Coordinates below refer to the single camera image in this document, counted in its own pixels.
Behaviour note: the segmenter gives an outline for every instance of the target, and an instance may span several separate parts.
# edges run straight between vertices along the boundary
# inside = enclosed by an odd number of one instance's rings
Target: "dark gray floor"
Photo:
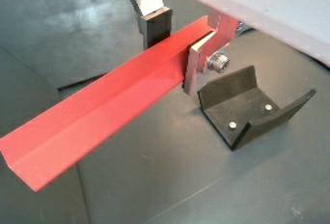
[[[254,65],[281,107],[317,95],[232,153],[178,87],[79,163],[92,224],[329,223],[329,70],[256,31],[227,55],[228,73]]]
[[[164,0],[174,30],[207,8]],[[57,88],[105,73],[142,51],[128,0],[0,0],[0,47]]]
[[[59,102],[57,90],[3,49],[0,93],[0,137]],[[0,223],[88,224],[76,167],[35,193],[0,154]]]

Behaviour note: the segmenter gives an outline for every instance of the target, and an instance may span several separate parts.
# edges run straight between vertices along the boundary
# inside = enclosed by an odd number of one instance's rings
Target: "metal clamp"
[[[170,36],[172,10],[163,0],[130,0],[138,19],[143,47],[150,48]]]
[[[222,73],[230,65],[230,59],[223,55],[223,52],[235,36],[238,21],[228,15],[211,9],[208,26],[210,32],[190,47],[183,84],[184,92],[190,96],[207,84],[210,71],[215,70]]]

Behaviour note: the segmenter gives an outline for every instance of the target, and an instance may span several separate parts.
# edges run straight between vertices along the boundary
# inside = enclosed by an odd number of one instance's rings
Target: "red metal strip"
[[[203,17],[0,139],[8,166],[40,190],[183,81]]]

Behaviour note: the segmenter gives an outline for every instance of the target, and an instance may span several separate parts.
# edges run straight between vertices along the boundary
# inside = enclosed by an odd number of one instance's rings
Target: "screw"
[[[271,111],[274,108],[267,104],[267,105],[264,106],[264,109],[266,109],[266,111]]]
[[[236,123],[235,122],[230,122],[230,128],[235,129],[236,128]]]
[[[208,58],[208,69],[215,70],[218,73],[223,73],[230,65],[230,59],[220,53],[215,52]]]

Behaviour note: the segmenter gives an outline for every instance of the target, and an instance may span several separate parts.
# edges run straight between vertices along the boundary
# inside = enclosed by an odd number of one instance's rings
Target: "black metal bracket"
[[[138,18],[139,33],[143,35],[143,48],[148,49],[170,36],[172,9],[160,8]]]
[[[279,109],[258,88],[252,66],[208,83],[199,91],[202,112],[234,151],[287,122],[315,90]]]

